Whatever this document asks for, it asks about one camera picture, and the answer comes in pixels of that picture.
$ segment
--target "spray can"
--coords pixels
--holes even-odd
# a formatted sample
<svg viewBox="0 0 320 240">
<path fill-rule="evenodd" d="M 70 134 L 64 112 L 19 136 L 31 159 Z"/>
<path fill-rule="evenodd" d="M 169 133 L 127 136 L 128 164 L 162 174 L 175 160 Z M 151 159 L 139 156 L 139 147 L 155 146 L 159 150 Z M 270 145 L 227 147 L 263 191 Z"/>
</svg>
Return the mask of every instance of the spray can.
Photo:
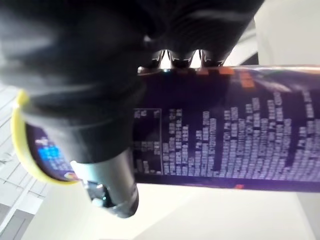
<svg viewBox="0 0 320 240">
<path fill-rule="evenodd" d="M 240 66 L 141 74 L 132 159 L 138 183 L 320 192 L 320 67 Z M 69 162 L 26 125 L 48 176 L 74 181 Z"/>
</svg>

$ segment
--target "yellow ring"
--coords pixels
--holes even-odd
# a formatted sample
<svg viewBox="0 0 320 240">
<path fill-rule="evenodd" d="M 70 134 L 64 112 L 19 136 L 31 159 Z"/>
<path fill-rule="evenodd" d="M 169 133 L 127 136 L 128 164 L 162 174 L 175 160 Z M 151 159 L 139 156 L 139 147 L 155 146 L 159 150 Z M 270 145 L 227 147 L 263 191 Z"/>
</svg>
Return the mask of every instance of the yellow ring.
<svg viewBox="0 0 320 240">
<path fill-rule="evenodd" d="M 36 161 L 30 153 L 26 135 L 26 123 L 21 116 L 20 108 L 29 98 L 24 91 L 20 91 L 15 99 L 11 118 L 12 141 L 16 151 L 16 155 L 23 167 L 36 179 L 52 184 L 71 185 L 77 181 L 60 181 L 45 174 L 37 165 Z"/>
</svg>

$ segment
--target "white wall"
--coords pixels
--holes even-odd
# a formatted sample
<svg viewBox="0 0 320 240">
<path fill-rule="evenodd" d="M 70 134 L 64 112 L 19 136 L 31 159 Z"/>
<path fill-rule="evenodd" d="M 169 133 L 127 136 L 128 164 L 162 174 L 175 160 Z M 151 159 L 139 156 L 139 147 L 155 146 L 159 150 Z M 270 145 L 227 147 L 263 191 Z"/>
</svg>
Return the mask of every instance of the white wall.
<svg viewBox="0 0 320 240">
<path fill-rule="evenodd" d="M 314 240 L 297 196 L 205 189 L 134 240 Z"/>
<path fill-rule="evenodd" d="M 295 193 L 138 186 L 136 215 L 91 205 L 80 184 L 52 188 L 23 240 L 315 240 Z"/>
<path fill-rule="evenodd" d="M 139 208 L 127 219 L 92 206 L 80 183 L 53 186 L 23 240 L 133 239 L 201 192 L 201 188 L 139 184 Z"/>
<path fill-rule="evenodd" d="M 319 10 L 319 0 L 265 0 L 255 16 L 259 63 L 320 64 Z"/>
</svg>

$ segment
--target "orange label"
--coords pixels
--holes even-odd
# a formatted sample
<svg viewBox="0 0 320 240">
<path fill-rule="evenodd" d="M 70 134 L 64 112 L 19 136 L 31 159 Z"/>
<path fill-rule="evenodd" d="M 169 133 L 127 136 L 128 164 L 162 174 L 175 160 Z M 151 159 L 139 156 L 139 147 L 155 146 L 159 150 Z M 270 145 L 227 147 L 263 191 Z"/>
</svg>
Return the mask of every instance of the orange label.
<svg viewBox="0 0 320 240">
<path fill-rule="evenodd" d="M 219 67 L 218 70 L 221 75 L 234 75 L 235 74 L 235 70 L 232 67 L 223 66 L 223 67 Z"/>
<path fill-rule="evenodd" d="M 248 71 L 241 71 L 239 75 L 240 75 L 241 85 L 243 88 L 247 89 L 247 88 L 255 87 L 255 82 Z"/>
</svg>

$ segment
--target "yellow cap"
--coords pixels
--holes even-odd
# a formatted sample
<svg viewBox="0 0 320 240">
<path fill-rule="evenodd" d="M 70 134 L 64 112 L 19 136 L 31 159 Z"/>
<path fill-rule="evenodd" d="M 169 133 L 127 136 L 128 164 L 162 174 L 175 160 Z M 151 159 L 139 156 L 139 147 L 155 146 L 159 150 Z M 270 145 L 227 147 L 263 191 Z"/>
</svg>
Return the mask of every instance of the yellow cap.
<svg viewBox="0 0 320 240">
<path fill-rule="evenodd" d="M 77 181 L 60 181 L 48 176 L 32 157 L 27 142 L 26 123 L 21 116 L 21 106 L 27 103 L 28 100 L 27 94 L 24 91 L 20 91 L 15 100 L 11 118 L 12 141 L 20 163 L 33 177 L 42 182 L 61 185 L 75 184 Z"/>
</svg>

